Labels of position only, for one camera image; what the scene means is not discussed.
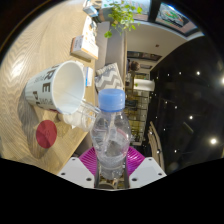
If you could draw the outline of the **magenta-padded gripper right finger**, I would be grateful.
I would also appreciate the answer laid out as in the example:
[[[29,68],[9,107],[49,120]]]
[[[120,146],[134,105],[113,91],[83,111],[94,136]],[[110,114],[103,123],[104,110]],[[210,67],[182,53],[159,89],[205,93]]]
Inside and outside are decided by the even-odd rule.
[[[153,157],[144,157],[133,147],[126,155],[126,184],[130,189],[146,186],[166,174]]]

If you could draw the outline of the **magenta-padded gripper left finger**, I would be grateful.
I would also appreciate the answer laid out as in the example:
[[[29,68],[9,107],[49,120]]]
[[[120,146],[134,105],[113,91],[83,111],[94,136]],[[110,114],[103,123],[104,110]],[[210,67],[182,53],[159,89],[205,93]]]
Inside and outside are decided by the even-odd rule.
[[[98,162],[94,148],[79,157],[71,157],[58,176],[84,188],[94,188],[98,176]]]

